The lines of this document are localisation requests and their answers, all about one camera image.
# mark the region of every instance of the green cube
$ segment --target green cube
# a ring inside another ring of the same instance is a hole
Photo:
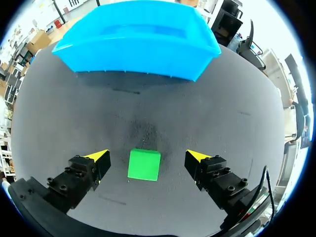
[[[129,155],[128,177],[157,181],[161,154],[157,151],[133,149]]]

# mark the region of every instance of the cable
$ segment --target cable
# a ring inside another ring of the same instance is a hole
[[[266,173],[266,177],[267,177],[267,182],[268,182],[268,188],[269,188],[269,195],[270,195],[270,199],[271,199],[271,206],[272,206],[272,215],[270,218],[270,222],[273,220],[275,213],[276,213],[276,208],[275,208],[275,201],[274,201],[274,197],[273,197],[273,193],[272,193],[272,188],[271,188],[271,183],[270,183],[270,175],[267,169],[267,173]]]

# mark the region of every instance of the blue tray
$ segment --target blue tray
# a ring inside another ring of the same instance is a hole
[[[196,81],[221,49],[195,8],[136,0],[95,8],[52,53],[74,72],[130,71]]]

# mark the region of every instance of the black mat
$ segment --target black mat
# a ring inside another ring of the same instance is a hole
[[[281,99],[264,74],[229,49],[222,47],[194,83],[139,73],[75,74],[52,48],[36,56],[21,86],[12,153],[18,178],[46,184],[74,155],[110,150],[111,169],[70,216],[119,233],[218,231],[226,214],[185,170],[186,149],[221,155],[250,189],[268,165],[275,186],[283,156]],[[157,182],[127,178],[135,147],[161,152]]]

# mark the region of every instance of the office chair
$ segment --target office chair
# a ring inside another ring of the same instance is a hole
[[[259,57],[263,53],[262,49],[253,41],[253,22],[251,21],[251,30],[249,37],[247,37],[246,40],[243,40],[239,43],[237,54],[239,54],[241,57],[246,59],[248,62],[250,62],[252,65],[254,65],[256,68],[258,68],[260,71],[263,71],[266,69],[265,63],[262,61],[262,59]],[[252,44],[256,45],[260,49],[260,53],[255,53],[251,46]]]
[[[13,73],[12,73],[12,74],[15,76],[17,72],[18,72],[18,70],[15,68],[15,69],[13,70]]]

